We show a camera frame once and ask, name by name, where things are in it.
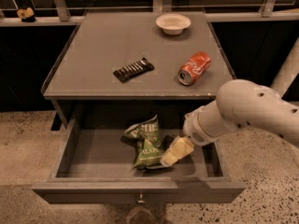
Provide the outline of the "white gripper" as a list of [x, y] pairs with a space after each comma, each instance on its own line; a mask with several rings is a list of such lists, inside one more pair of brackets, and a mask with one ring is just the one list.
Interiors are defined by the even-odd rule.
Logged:
[[194, 151], [194, 145], [205, 146], [219, 138], [219, 111], [215, 105], [202, 105], [185, 115], [183, 133], [187, 137], [167, 135], [163, 143], [166, 151], [160, 159], [163, 167], [170, 167]]

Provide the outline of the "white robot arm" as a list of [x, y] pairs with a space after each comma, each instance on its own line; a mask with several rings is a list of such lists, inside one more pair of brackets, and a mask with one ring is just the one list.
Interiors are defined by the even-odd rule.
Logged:
[[224, 83], [216, 99], [185, 115], [183, 135], [176, 137], [161, 158], [170, 167], [193, 152], [196, 146], [221, 136], [253, 127], [299, 145], [299, 106], [284, 101], [268, 87], [245, 79]]

